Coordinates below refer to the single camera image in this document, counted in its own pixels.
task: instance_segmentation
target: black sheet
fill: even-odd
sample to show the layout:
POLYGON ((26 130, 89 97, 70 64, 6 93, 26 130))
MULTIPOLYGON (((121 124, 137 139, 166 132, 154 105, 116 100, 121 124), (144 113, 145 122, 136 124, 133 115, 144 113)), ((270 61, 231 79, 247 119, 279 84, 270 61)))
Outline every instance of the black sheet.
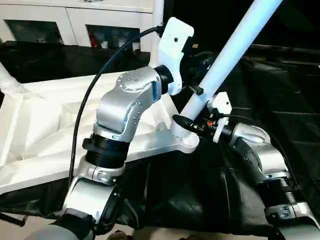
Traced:
MULTIPOLYGON (((6 43, 0 49, 0 61, 22 83, 94 74, 111 54, 77 46, 41 45, 31 51, 30 44, 6 43)), ((147 63, 148 58, 127 53, 112 71, 147 63)), ((227 91, 233 114, 260 121, 280 140, 318 219, 319 78, 317 66, 242 59, 219 89, 227 91)), ((173 97, 179 110, 190 95, 183 91, 173 97)), ((272 227, 240 162, 224 142, 206 139, 192 154, 176 151, 129 162, 119 182, 124 202, 117 222, 135 229, 158 226, 268 236, 272 227)), ((0 212, 56 218, 67 189, 66 179, 61 179, 2 194, 0 212)))

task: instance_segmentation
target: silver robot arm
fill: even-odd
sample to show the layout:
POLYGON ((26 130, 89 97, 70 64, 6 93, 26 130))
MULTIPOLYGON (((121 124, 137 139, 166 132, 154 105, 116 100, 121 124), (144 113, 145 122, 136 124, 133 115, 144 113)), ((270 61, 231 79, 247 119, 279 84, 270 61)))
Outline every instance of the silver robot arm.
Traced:
POLYGON ((238 153, 265 205, 267 221, 278 230, 277 239, 320 239, 320 225, 290 175, 283 155, 271 144, 269 134, 254 125, 231 125, 223 115, 216 120, 215 115, 228 116, 231 112, 226 92, 213 96, 207 108, 211 120, 205 118, 203 124, 179 115, 174 115, 173 120, 186 130, 209 136, 213 142, 226 141, 238 153))
POLYGON ((98 104, 92 135, 83 141, 87 153, 80 160, 61 217, 28 240, 93 240, 96 234, 112 229, 121 207, 117 178, 125 171, 141 115, 162 94, 175 95, 182 89, 180 62, 193 34, 192 27, 172 17, 159 43, 159 66, 142 67, 117 78, 98 104))

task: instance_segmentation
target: cabinet door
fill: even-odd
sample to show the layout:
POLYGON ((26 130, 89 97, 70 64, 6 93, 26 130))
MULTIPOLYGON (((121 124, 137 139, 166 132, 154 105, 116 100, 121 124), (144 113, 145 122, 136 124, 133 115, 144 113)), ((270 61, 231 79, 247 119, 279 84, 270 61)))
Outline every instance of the cabinet door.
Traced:
MULTIPOLYGON (((152 27, 151 13, 80 8, 67 8, 67 12, 76 41, 85 47, 118 48, 152 27)), ((151 39, 150 35, 140 39, 142 52, 151 51, 151 39)))
POLYGON ((64 7, 0 4, 0 38, 6 41, 76 45, 64 7))

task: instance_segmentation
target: shelf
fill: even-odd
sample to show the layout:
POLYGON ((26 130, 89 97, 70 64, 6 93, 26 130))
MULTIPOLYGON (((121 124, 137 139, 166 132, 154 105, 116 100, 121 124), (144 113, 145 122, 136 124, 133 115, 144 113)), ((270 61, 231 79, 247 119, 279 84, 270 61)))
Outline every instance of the shelf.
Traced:
POLYGON ((0 0, 0 4, 99 9, 139 13, 152 13, 154 8, 153 0, 103 0, 100 2, 85 2, 84 0, 0 0))

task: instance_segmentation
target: white tube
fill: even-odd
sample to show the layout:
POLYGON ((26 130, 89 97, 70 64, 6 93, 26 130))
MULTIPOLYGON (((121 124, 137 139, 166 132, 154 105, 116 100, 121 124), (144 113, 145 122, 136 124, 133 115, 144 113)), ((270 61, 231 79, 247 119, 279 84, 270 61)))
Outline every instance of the white tube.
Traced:
MULTIPOLYGON (((152 26, 156 27, 162 24, 164 18, 164 5, 165 0, 154 0, 153 1, 153 14, 152 14, 152 26)), ((150 52, 150 67, 158 66, 158 46, 160 37, 156 32, 151 33, 151 52, 150 52)))
POLYGON ((23 93, 24 88, 20 83, 9 74, 7 69, 0 62, 0 90, 4 94, 23 93))
MULTIPOLYGON (((203 94, 198 96, 194 93, 192 95, 181 112, 182 116, 194 120, 199 115, 282 1, 254 0, 200 83, 203 94)), ((175 122, 171 125, 171 131, 177 137, 183 137, 188 132, 175 122)))

